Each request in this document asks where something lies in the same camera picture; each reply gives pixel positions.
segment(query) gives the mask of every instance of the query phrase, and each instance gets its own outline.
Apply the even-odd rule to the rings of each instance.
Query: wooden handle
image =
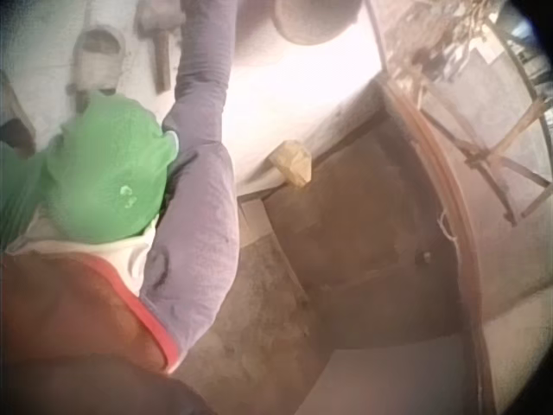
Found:
[[[161,30],[154,35],[156,48],[156,87],[159,93],[171,89],[171,67],[169,60],[169,33]]]

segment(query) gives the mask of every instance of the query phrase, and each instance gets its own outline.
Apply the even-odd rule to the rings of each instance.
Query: person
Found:
[[[162,123],[164,134],[178,140],[178,151],[168,166],[159,217],[141,234],[96,246],[63,241],[59,234],[44,238],[54,230],[40,209],[35,212],[26,234],[1,260],[8,383],[25,385],[15,380],[36,371],[56,372],[56,379],[70,373],[73,379],[83,366],[109,367],[110,359],[128,362],[113,366],[131,364],[136,370],[125,370],[140,376],[170,374],[211,327],[231,288],[238,212],[221,124],[238,0],[183,0],[181,7],[187,21],[175,104]],[[132,262],[137,252],[145,256],[142,268]],[[135,268],[139,275],[133,279]],[[103,363],[86,363],[94,356]],[[63,369],[67,359],[71,370]],[[40,368],[33,369],[34,362]]]

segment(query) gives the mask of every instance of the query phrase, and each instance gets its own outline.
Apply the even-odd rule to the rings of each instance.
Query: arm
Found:
[[[238,0],[191,0],[176,102],[164,128],[179,136],[168,193],[141,290],[181,357],[213,324],[238,266],[238,214],[221,115]]]

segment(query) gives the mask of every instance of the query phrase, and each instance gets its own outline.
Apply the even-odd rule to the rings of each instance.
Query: gray sleeve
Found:
[[[192,0],[185,11],[176,102],[163,123],[179,137],[179,156],[140,293],[183,354],[213,324],[239,249],[232,161],[221,143],[237,0]]]

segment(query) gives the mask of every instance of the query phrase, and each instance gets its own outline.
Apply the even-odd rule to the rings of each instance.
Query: green knit cap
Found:
[[[138,234],[159,213],[176,153],[175,140],[136,101],[93,93],[48,149],[48,213],[75,241]]]

